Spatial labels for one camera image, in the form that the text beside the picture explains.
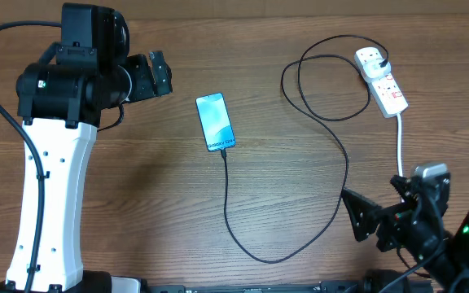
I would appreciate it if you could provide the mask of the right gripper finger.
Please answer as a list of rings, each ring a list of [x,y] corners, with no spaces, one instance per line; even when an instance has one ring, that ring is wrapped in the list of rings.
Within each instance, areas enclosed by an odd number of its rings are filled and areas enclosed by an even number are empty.
[[[411,180],[407,177],[394,175],[390,179],[390,184],[394,187],[402,199],[407,199],[410,195]]]
[[[347,188],[341,191],[341,197],[348,211],[354,238],[358,242],[366,240],[376,231],[383,208],[372,200]]]

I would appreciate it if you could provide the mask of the blue Galaxy smartphone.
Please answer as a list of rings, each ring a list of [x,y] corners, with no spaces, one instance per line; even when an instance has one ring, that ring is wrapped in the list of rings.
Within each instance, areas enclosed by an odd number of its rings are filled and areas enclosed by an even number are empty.
[[[220,151],[236,145],[235,134],[222,93],[195,100],[207,150]]]

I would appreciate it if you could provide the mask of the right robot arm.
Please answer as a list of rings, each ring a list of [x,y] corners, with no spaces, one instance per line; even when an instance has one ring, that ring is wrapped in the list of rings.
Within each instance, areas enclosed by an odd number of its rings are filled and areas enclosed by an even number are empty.
[[[381,252],[406,249],[415,266],[423,268],[447,292],[469,292],[469,212],[455,234],[444,228],[450,175],[393,176],[391,184],[403,198],[383,208],[350,189],[341,192],[358,242],[375,234]]]

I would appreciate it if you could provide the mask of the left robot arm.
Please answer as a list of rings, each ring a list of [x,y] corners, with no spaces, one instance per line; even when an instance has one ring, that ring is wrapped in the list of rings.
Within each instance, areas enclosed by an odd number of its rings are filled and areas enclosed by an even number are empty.
[[[171,70],[159,51],[129,52],[123,15],[66,3],[61,38],[18,77],[25,173],[15,252],[0,292],[145,292],[146,280],[85,270],[81,212],[85,174],[105,109],[170,94]]]

